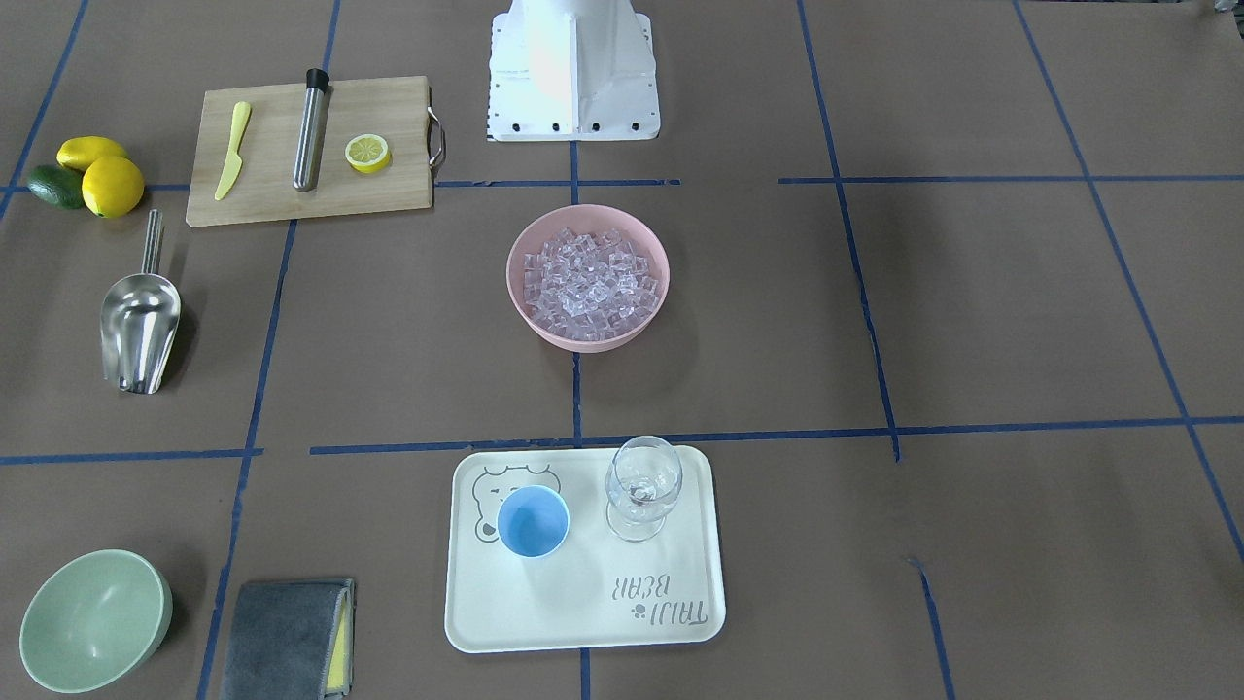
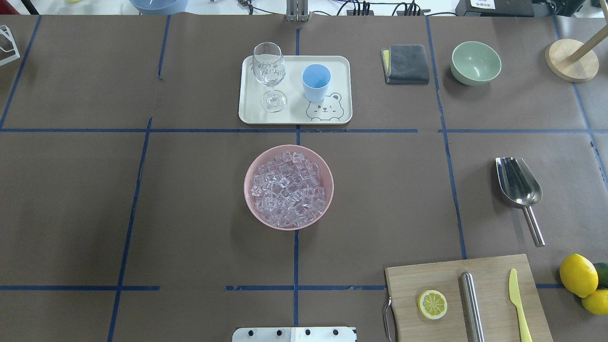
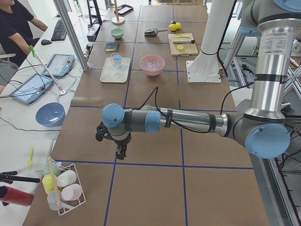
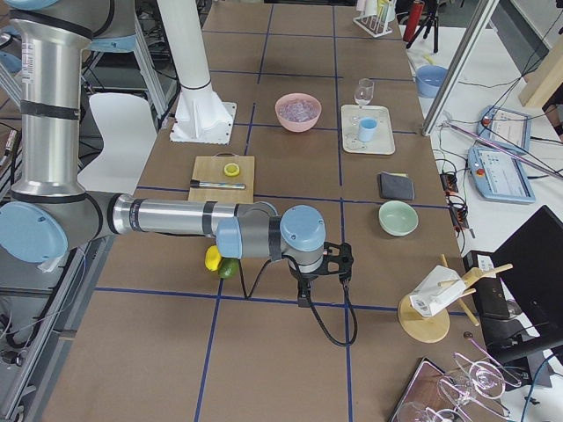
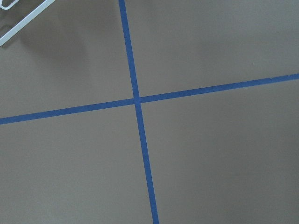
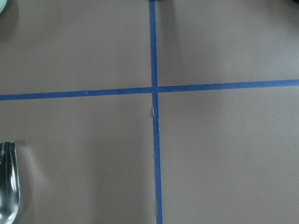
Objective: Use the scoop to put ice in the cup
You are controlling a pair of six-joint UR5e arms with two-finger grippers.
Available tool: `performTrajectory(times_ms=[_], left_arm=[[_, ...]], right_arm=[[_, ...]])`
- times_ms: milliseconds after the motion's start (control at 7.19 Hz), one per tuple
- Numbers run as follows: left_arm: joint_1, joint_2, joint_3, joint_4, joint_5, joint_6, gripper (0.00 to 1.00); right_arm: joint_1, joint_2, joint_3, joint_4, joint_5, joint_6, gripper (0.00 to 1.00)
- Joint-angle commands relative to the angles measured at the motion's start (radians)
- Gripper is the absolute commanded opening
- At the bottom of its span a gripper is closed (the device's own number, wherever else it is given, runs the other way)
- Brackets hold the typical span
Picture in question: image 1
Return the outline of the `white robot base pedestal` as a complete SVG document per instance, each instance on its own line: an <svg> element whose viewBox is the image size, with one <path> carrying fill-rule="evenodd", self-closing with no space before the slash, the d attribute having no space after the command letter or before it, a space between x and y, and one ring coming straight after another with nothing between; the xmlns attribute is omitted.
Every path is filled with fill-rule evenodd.
<svg viewBox="0 0 1244 700"><path fill-rule="evenodd" d="M659 136L651 17L629 1L513 1L493 17L486 136L620 142Z"/></svg>

